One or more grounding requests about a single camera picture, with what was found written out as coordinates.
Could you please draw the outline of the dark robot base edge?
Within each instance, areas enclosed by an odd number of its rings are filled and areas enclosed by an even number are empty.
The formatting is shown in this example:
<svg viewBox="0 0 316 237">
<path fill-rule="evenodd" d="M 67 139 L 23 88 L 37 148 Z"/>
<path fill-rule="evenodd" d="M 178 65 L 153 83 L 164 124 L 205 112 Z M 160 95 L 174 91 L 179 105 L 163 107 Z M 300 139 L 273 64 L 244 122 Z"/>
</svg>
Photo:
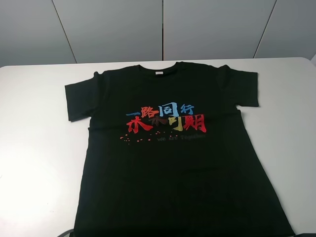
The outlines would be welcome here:
<svg viewBox="0 0 316 237">
<path fill-rule="evenodd" d="M 73 236 L 73 229 L 70 229 L 58 235 L 57 237 L 72 237 L 72 236 Z"/>
</svg>

